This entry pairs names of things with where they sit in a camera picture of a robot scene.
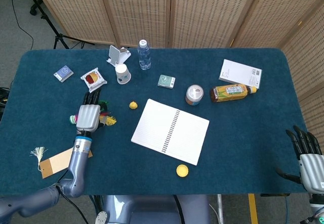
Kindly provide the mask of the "yellow label tea bottle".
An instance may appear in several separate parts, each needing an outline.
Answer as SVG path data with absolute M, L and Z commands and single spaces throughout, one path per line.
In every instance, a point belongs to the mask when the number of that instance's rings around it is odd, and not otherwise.
M 239 100 L 245 98 L 249 94 L 256 93 L 257 90 L 256 87 L 244 84 L 216 86 L 210 90 L 210 97 L 212 102 Z

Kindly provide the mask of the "white flat box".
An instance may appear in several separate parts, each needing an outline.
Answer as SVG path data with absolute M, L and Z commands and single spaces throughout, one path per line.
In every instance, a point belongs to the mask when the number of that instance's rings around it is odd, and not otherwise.
M 219 80 L 260 88 L 262 69 L 224 59 Z

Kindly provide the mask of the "clear jar with nuts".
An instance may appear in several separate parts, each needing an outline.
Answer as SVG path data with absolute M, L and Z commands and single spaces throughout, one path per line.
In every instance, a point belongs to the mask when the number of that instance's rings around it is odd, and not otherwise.
M 189 105 L 198 105 L 204 95 L 200 85 L 191 85 L 187 88 L 185 100 Z

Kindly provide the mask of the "colourful feather shuttlecock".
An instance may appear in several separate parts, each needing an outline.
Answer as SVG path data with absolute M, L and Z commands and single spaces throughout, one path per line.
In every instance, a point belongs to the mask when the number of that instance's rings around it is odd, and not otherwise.
M 114 116 L 111 116 L 110 112 L 108 111 L 108 101 L 99 100 L 98 104 L 100 105 L 100 117 L 99 117 L 100 124 L 106 126 L 112 126 L 115 123 L 117 123 L 117 119 Z M 69 117 L 69 122 L 71 124 L 76 125 L 77 118 L 78 115 L 71 115 Z

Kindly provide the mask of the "white phone stand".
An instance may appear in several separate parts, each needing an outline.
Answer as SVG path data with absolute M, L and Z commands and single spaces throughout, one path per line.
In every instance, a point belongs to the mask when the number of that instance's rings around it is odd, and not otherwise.
M 128 49 L 124 47 L 118 49 L 117 47 L 110 45 L 108 59 L 106 61 L 116 67 L 119 64 L 124 64 L 130 56 L 131 52 Z

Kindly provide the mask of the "green tissue pack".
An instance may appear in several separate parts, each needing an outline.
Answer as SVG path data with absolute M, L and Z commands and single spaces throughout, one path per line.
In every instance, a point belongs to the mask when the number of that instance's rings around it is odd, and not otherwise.
M 161 74 L 160 77 L 159 77 L 157 85 L 159 87 L 165 87 L 165 88 L 173 89 L 174 84 L 175 84 L 175 79 L 176 79 L 175 77 Z

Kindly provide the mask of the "white snack packet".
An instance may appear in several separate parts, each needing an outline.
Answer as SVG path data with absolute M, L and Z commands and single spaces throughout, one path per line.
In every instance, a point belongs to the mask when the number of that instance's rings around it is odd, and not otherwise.
M 85 82 L 90 93 L 99 89 L 102 85 L 107 84 L 107 81 L 100 74 L 97 67 L 92 69 L 90 72 L 87 72 L 86 74 L 82 75 L 80 79 Z

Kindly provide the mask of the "grey robot torso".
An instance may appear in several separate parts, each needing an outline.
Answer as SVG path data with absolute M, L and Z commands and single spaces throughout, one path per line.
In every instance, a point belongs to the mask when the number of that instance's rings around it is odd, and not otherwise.
M 206 195 L 107 195 L 95 224 L 211 224 Z

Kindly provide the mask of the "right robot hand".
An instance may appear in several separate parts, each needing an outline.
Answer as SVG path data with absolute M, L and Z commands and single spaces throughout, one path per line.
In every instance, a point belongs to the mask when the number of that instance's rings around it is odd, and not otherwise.
M 276 173 L 289 181 L 301 184 L 310 194 L 324 195 L 324 153 L 317 138 L 310 132 L 293 126 L 294 131 L 286 130 L 299 164 L 300 175 L 291 175 L 276 167 Z

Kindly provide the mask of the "paper cup with blue flowers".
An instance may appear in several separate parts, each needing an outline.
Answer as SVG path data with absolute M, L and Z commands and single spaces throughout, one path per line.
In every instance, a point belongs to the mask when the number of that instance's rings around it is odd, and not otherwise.
M 123 63 L 117 64 L 115 66 L 115 72 L 117 77 L 117 82 L 121 85 L 128 83 L 131 79 L 131 73 L 129 72 L 127 66 Z

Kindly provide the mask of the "brown paper bookmark tag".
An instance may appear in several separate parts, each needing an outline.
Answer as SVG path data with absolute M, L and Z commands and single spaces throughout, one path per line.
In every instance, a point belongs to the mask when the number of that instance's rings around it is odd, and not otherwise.
M 30 156 L 35 156 L 37 158 L 37 169 L 41 173 L 42 179 L 67 169 L 72 155 L 72 148 L 70 148 L 48 159 L 42 160 L 46 151 L 47 149 L 43 146 L 36 147 L 34 150 L 30 151 Z

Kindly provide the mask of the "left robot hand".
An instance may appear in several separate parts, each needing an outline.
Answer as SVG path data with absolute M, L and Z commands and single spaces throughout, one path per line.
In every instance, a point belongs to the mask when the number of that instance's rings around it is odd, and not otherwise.
M 87 92 L 79 108 L 76 122 L 78 134 L 90 135 L 95 132 L 100 123 L 101 106 L 99 104 L 100 89 Z

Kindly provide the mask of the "open spiral notebook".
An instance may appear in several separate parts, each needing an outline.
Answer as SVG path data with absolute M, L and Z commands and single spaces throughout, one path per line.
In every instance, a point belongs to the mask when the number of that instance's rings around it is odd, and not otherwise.
M 148 99 L 131 142 L 196 166 L 209 122 Z

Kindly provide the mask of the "blue table cloth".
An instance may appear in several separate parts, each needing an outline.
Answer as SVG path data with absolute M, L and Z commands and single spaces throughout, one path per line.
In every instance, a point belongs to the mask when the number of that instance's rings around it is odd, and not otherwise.
M 42 179 L 35 147 L 45 157 L 73 147 L 78 112 L 88 91 L 80 78 L 98 68 L 107 84 L 100 98 L 117 119 L 93 134 L 85 170 L 86 195 L 293 193 L 303 188 L 279 177 L 275 167 L 291 174 L 299 166 L 286 130 L 305 130 L 284 53 L 275 48 L 153 49 L 151 68 L 142 70 L 136 50 L 127 67 L 131 80 L 120 85 L 107 50 L 33 50 L 18 66 L 0 121 L 0 195 L 28 195 L 57 181 Z M 209 96 L 219 80 L 223 60 L 262 69 L 257 93 L 244 99 L 213 103 Z M 64 82 L 54 73 L 67 65 L 74 74 Z M 175 77 L 173 89 L 157 85 L 161 74 Z M 204 95 L 189 105 L 187 88 L 200 85 Z M 148 99 L 210 121 L 196 166 L 180 178 L 180 161 L 131 142 Z M 137 109 L 130 109 L 135 101 Z

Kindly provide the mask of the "clear plastic water bottle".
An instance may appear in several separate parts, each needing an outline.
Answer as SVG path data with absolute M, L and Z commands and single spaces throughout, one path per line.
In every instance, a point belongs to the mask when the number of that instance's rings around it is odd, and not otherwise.
M 148 70 L 151 67 L 150 45 L 147 40 L 140 40 L 138 43 L 139 65 L 142 70 Z

